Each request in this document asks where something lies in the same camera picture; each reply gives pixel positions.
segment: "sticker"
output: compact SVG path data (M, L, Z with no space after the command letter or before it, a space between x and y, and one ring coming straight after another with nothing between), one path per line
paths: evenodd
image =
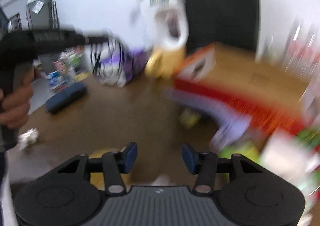
M36 14L38 14L41 10L41 8L43 7L44 2L41 1L37 1L36 6L32 9L32 12L35 12Z

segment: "crumpled paper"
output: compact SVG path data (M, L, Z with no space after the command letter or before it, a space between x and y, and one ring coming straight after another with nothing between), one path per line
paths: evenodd
M25 149L29 144L36 143L39 136L39 131L36 128L29 129L26 133L18 137L19 149Z

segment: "brown floor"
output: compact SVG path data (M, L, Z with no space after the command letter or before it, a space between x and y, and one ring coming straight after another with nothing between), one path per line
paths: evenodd
M170 82L149 80L143 75L124 88L101 86L92 77L85 80L88 95L52 116L44 106L36 110L21 132L37 128L39 141L23 151L9 152L13 194L21 183L33 180L68 158L98 149L121 149L130 141L139 154L131 174L134 183L152 182L159 174L176 184L192 185L181 156L189 142L206 151L217 130L213 121L186 130L178 122L179 107L164 97ZM314 215L319 214L320 207Z

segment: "blue cushion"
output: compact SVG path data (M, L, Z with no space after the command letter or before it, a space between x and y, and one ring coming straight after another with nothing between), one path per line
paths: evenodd
M72 102L82 98L87 92L87 87L82 83L75 83L47 100L47 112L56 114L69 106Z

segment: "yellow object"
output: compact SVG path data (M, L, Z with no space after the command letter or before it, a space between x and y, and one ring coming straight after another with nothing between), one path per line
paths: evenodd
M154 48L145 67L145 74L149 77L170 79L176 66L186 57L186 48L167 51Z
M201 119L202 115L200 113L190 111L188 109L184 110L179 117L179 121L183 124L187 129L196 125Z
M231 155L234 153L242 154L255 163L259 163L260 153L250 141L239 146L230 145L225 147L218 156L222 158L231 158Z
M106 152L118 152L118 149L99 149L93 152L89 158L99 158ZM129 174L121 174L122 180L126 187L130 186L130 175ZM104 190L104 179L103 173L91 173L90 183L93 184L97 189Z
M75 76L75 81L80 82L80 81L86 79L90 74L91 74L90 72L84 72L84 73L77 74Z

